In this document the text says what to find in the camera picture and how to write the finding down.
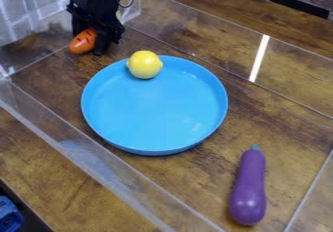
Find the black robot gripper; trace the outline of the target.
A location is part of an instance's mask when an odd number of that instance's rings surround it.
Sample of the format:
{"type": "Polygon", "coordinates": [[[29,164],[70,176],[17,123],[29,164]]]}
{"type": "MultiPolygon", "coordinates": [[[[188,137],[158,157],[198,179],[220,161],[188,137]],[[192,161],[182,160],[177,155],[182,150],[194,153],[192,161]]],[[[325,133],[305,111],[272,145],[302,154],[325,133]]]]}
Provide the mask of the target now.
{"type": "Polygon", "coordinates": [[[101,56],[112,43],[117,44],[125,31],[116,13],[120,0],[69,0],[66,11],[72,14],[73,35],[85,29],[97,31],[92,53],[101,56]]]}

